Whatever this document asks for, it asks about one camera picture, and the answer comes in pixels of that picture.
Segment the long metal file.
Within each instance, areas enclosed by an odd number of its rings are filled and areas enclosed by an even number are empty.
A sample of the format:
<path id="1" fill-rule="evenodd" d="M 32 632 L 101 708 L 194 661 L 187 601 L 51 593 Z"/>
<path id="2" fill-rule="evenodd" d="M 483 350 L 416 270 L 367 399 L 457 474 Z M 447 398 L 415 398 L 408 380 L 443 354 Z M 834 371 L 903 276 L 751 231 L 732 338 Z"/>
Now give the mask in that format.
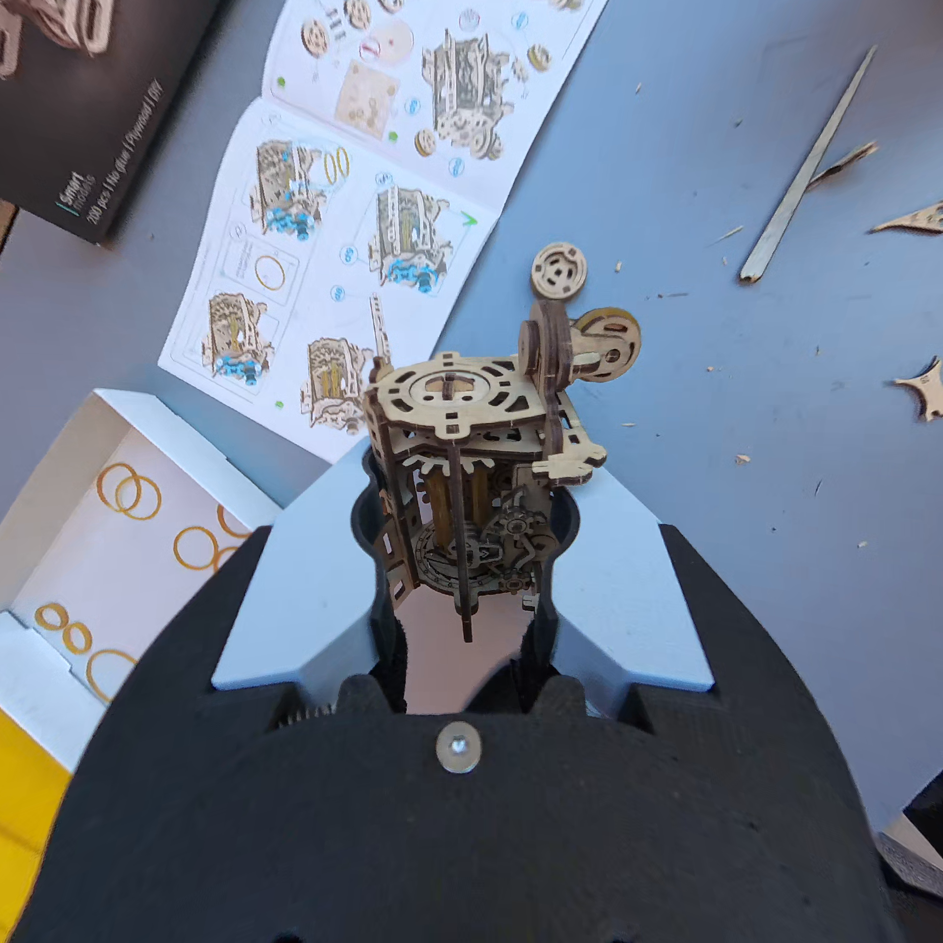
<path id="1" fill-rule="evenodd" d="M 744 261 L 737 277 L 739 284 L 753 285 L 765 274 L 772 261 L 772 256 L 782 242 L 784 233 L 792 222 L 816 171 L 818 171 L 819 165 L 851 106 L 877 50 L 877 44 L 872 45 L 867 50 L 849 85 L 843 91 L 829 119 L 824 124 L 819 136 L 786 189 L 782 200 Z"/>

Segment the small wooden wheel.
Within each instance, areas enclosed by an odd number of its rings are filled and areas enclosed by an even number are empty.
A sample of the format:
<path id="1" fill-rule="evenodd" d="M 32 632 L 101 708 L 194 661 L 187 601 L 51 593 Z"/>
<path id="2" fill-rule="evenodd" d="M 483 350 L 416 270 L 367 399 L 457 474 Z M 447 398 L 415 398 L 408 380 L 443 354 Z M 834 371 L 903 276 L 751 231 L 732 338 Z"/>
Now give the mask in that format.
<path id="1" fill-rule="evenodd" d="M 530 284 L 536 297 L 568 303 L 583 289 L 587 262 L 571 242 L 553 242 L 539 250 L 532 262 Z"/>

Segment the paper instruction booklet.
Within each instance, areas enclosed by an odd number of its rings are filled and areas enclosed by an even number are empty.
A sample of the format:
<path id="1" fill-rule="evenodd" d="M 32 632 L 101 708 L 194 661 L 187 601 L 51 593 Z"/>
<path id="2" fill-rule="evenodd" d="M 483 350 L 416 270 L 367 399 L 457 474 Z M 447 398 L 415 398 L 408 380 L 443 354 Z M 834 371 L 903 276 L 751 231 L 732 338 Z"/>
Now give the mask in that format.
<path id="1" fill-rule="evenodd" d="M 286 2 L 160 367 L 345 455 L 373 358 L 430 360 L 605 5 Z"/>

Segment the white cardboard tray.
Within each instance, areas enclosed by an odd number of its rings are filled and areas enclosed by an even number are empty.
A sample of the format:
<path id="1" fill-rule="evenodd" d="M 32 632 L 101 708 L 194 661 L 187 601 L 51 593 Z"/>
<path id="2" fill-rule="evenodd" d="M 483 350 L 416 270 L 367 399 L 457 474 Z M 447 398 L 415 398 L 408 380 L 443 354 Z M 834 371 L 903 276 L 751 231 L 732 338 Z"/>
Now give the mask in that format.
<path id="1" fill-rule="evenodd" d="M 2 521 L 2 711 L 75 772 L 163 628 L 280 511 L 159 398 L 94 390 Z"/>

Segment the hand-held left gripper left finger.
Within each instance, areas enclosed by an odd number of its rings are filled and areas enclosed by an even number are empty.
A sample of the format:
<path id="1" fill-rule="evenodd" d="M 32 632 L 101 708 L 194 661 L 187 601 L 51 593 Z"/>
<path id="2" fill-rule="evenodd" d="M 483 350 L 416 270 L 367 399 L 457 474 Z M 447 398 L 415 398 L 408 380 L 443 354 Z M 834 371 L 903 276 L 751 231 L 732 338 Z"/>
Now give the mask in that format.
<path id="1" fill-rule="evenodd" d="M 360 443 L 277 517 L 214 688 L 290 682 L 325 706 L 347 677 L 371 674 L 405 713 L 407 642 L 381 559 L 384 525 L 376 466 Z"/>

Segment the yellow flat object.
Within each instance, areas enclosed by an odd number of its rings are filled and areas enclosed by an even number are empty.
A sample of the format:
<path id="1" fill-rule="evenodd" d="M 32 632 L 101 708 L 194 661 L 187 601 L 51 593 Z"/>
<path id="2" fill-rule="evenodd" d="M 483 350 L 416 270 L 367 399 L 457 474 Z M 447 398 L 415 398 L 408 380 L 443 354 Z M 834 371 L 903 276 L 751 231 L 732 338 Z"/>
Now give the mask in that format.
<path id="1" fill-rule="evenodd" d="M 71 780 L 52 755 L 1 714 L 1 939 L 23 912 Z"/>

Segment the black model kit box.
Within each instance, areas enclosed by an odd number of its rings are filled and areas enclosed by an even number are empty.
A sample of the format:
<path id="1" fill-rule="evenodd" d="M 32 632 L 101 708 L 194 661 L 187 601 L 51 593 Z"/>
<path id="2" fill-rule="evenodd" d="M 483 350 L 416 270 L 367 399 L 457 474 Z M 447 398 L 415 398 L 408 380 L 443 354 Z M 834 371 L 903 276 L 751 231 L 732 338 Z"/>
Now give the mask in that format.
<path id="1" fill-rule="evenodd" d="M 2 200 L 100 243 L 220 4 L 3 1 Z"/>

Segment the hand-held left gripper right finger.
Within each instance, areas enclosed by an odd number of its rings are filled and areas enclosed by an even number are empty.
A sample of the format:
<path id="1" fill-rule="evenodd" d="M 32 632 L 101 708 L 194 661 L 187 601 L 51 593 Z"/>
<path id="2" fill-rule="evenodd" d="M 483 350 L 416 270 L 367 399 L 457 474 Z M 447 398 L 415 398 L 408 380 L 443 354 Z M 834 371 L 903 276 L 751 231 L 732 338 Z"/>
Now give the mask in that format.
<path id="1" fill-rule="evenodd" d="M 583 686 L 616 719 L 630 687 L 706 692 L 714 678 L 659 520 L 609 471 L 559 489 L 559 540 L 541 573 L 536 612 L 518 659 L 518 697 L 533 707 L 554 673 Z"/>

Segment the pointed wooden offcut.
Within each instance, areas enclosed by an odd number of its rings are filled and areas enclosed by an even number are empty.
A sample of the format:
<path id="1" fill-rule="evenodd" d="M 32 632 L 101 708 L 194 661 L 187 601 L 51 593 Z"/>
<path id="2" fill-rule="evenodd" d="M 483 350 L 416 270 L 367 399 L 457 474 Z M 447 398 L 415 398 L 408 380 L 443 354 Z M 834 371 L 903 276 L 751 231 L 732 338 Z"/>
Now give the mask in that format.
<path id="1" fill-rule="evenodd" d="M 930 206 L 923 207 L 901 217 L 881 222 L 874 226 L 870 233 L 885 230 L 901 229 L 923 234 L 942 235 L 942 200 Z"/>

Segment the scattered small wood chips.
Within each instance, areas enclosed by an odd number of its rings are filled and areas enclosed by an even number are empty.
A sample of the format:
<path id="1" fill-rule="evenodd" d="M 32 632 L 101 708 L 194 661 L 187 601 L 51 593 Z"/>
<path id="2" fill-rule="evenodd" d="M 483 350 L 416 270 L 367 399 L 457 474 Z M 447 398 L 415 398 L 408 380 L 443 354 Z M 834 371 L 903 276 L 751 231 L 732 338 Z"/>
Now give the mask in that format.
<path id="1" fill-rule="evenodd" d="M 677 95 L 685 115 L 654 124 L 607 243 L 625 266 L 615 297 L 642 327 L 642 351 L 612 393 L 607 469 L 694 540 L 776 523 L 832 465 L 826 427 L 844 394 L 826 378 L 855 302 L 864 256 L 852 181 L 801 200 L 763 276 L 739 273 L 850 81 L 808 89 L 764 81 L 736 106 Z"/>

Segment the flat wooden offcut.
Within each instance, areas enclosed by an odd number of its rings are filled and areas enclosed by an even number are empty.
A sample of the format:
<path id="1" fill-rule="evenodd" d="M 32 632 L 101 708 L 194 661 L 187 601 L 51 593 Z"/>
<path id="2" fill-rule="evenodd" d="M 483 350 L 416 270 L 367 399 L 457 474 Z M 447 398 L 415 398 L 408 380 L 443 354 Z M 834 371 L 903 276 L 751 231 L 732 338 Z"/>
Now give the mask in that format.
<path id="1" fill-rule="evenodd" d="M 813 188 L 820 185 L 824 181 L 835 177 L 839 173 L 853 166 L 855 163 L 875 154 L 879 148 L 880 146 L 876 140 L 872 140 L 854 148 L 841 159 L 838 159 L 826 169 L 819 171 L 814 177 L 812 177 L 806 186 L 806 192 L 811 191 Z"/>

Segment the wooden submarine model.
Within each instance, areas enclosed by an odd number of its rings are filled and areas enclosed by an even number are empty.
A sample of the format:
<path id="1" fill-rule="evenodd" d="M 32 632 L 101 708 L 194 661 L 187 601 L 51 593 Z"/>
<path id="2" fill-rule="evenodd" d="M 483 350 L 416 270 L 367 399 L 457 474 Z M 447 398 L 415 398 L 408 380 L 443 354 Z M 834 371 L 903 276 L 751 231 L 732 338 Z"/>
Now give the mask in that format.
<path id="1" fill-rule="evenodd" d="M 385 520 L 376 545 L 395 603 L 421 585 L 450 597 L 466 643 L 480 596 L 521 593 L 536 608 L 561 544 L 554 492 L 607 460 L 568 387 L 619 378 L 640 349 L 624 309 L 572 320 L 563 303 L 538 300 L 513 355 L 443 352 L 400 369 L 374 360 L 364 409 Z"/>

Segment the group of yellow rubber bands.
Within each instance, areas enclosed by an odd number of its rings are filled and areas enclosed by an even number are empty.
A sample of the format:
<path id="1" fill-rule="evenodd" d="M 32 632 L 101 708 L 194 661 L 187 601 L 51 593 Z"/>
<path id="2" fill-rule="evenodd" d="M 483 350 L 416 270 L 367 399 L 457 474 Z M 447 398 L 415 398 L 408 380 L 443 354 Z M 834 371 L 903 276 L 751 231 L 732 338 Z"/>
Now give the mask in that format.
<path id="1" fill-rule="evenodd" d="M 17 598 L 76 677 L 114 700 L 171 616 L 248 533 L 181 472 L 106 465 Z"/>

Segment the star-shaped wooden offcut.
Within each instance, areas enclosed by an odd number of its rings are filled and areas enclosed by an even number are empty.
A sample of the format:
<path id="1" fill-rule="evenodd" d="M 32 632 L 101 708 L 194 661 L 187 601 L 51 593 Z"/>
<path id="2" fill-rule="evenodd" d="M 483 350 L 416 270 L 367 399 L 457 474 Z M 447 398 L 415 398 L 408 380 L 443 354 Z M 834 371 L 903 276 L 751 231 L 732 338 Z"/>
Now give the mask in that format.
<path id="1" fill-rule="evenodd" d="M 930 422 L 942 418 L 942 360 L 934 356 L 930 365 L 911 378 L 895 378 L 892 384 L 915 393 L 920 402 L 919 418 Z"/>

